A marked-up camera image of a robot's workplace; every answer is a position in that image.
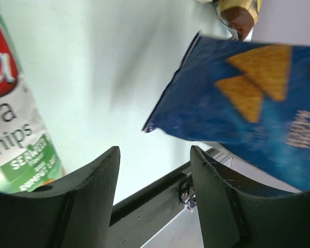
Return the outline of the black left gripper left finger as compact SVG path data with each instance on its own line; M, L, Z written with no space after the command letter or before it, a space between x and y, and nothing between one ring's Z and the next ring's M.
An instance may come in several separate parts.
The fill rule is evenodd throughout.
M0 247L105 247L119 166L114 146L32 192L0 192Z

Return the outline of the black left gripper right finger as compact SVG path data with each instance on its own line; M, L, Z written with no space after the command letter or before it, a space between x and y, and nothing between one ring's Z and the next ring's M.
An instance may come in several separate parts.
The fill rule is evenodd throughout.
M190 162L205 247L310 247L310 191L264 185L197 146Z

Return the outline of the green Chuba cassava chips bag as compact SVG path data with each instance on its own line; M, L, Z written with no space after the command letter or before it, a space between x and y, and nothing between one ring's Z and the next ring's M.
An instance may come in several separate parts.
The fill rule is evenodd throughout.
M0 15L0 191L31 192L64 173Z

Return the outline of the blue Doritos bag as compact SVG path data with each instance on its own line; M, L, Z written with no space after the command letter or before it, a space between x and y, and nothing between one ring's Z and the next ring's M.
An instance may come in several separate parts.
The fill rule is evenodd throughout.
M144 124L187 141L218 142L310 190L310 45L197 33Z

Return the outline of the brown Chuba chips bag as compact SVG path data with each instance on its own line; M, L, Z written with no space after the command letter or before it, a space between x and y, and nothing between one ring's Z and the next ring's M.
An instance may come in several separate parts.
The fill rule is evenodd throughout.
M233 39L244 41L258 21L262 0L213 1L219 20Z

